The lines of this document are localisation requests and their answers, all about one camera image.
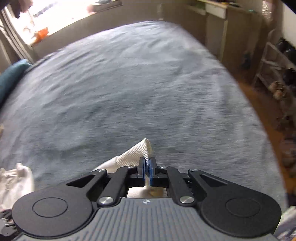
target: black fabric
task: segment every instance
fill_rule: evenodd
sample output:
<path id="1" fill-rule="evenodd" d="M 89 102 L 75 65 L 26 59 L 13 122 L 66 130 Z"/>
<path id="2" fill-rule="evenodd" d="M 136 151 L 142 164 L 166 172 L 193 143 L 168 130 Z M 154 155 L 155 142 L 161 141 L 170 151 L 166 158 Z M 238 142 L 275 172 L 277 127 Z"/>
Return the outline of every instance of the black fabric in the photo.
<path id="1" fill-rule="evenodd" d="M 16 18 L 20 17 L 21 7 L 18 0 L 0 0 L 0 10 L 4 9 L 8 4 L 10 4 L 11 9 Z"/>

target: white towel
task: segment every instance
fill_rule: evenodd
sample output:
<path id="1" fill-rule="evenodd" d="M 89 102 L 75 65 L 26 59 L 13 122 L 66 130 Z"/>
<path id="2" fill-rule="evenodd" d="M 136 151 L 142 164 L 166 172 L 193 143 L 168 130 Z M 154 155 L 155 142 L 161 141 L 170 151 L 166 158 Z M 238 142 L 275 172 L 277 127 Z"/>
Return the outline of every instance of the white towel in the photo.
<path id="1" fill-rule="evenodd" d="M 34 178 L 30 168 L 21 163 L 16 169 L 0 169 L 0 211 L 11 209 L 22 196 L 34 191 Z"/>
<path id="2" fill-rule="evenodd" d="M 104 162 L 96 167 L 97 169 L 106 169 L 108 173 L 116 172 L 120 167 L 124 166 L 137 166 L 139 164 L 140 157 L 144 157 L 147 164 L 149 163 L 149 157 L 152 156 L 152 147 L 148 139 L 140 141 L 131 149 L 121 154 L 120 156 L 113 157 L 112 159 Z M 149 185 L 149 178 L 146 177 L 146 186 L 143 188 L 135 187 L 128 190 L 127 197 L 133 198 L 152 198 L 152 197 L 164 197 L 166 192 L 164 188 L 152 188 Z"/>

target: white wall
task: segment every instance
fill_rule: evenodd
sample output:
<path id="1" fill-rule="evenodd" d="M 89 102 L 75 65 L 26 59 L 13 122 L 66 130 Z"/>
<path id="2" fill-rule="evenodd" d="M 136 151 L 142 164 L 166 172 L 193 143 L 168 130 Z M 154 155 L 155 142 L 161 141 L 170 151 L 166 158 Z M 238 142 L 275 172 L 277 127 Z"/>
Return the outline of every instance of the white wall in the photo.
<path id="1" fill-rule="evenodd" d="M 286 40 L 296 47 L 296 14 L 283 4 L 282 34 Z"/>
<path id="2" fill-rule="evenodd" d="M 205 20 L 200 14 L 184 8 L 188 0 L 121 0 L 123 5 L 95 13 L 48 36 L 33 46 L 39 58 L 89 35 L 141 21 L 158 20 L 162 4 L 164 19 L 180 24 L 201 43 L 205 42 Z"/>

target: silver pivot bolt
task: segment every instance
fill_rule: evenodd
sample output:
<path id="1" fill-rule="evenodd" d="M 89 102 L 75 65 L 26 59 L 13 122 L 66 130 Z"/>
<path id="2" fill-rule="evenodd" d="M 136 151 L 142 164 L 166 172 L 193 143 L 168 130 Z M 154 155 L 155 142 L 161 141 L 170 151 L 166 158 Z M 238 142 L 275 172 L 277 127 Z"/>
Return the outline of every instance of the silver pivot bolt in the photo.
<path id="1" fill-rule="evenodd" d="M 183 196 L 180 198 L 180 202 L 181 203 L 193 203 L 194 202 L 194 198 L 193 197 L 189 197 L 189 196 Z"/>
<path id="2" fill-rule="evenodd" d="M 143 203 L 147 205 L 147 204 L 151 203 L 151 201 L 146 199 L 146 200 L 143 201 Z"/>
<path id="3" fill-rule="evenodd" d="M 102 203 L 102 204 L 110 204 L 113 202 L 113 198 L 111 197 L 101 197 L 99 199 L 99 202 Z"/>

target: bed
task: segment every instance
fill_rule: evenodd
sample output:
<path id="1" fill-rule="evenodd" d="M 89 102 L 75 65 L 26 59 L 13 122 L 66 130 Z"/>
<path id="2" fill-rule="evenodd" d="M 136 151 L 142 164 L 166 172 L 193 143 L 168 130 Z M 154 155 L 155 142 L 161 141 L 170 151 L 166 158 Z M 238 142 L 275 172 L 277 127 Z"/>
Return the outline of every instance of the bed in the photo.
<path id="1" fill-rule="evenodd" d="M 198 168 L 286 205 L 250 103 L 217 59 L 172 23 L 121 26 L 46 56 L 11 93 L 0 122 L 0 166 L 30 167 L 36 189 L 148 138 L 158 164 Z"/>

